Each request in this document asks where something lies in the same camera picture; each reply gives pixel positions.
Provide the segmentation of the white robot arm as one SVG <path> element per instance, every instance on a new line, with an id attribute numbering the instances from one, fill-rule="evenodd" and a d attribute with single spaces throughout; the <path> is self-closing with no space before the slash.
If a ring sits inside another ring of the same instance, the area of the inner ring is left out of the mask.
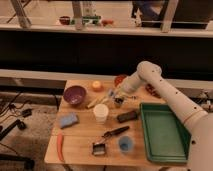
<path id="1" fill-rule="evenodd" d="M 151 84 L 191 134 L 186 168 L 213 171 L 213 113 L 208 113 L 161 76 L 161 67 L 142 61 L 136 71 L 115 89 L 116 96 L 135 92 L 144 82 Z"/>

